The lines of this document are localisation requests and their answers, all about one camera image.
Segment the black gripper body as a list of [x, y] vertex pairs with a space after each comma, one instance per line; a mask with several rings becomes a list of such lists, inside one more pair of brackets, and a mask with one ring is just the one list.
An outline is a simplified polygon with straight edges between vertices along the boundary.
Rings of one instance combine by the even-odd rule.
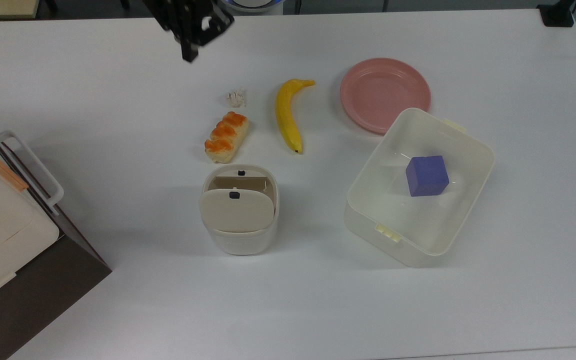
[[144, 0], [160, 27], [181, 41], [206, 46], [224, 34], [234, 17], [216, 0]]

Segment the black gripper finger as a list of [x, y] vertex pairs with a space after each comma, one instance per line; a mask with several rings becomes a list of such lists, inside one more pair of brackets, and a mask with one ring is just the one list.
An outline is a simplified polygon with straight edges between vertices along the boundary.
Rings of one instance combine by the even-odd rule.
[[199, 45], [192, 38], [182, 38], [182, 58], [192, 63], [199, 55]]

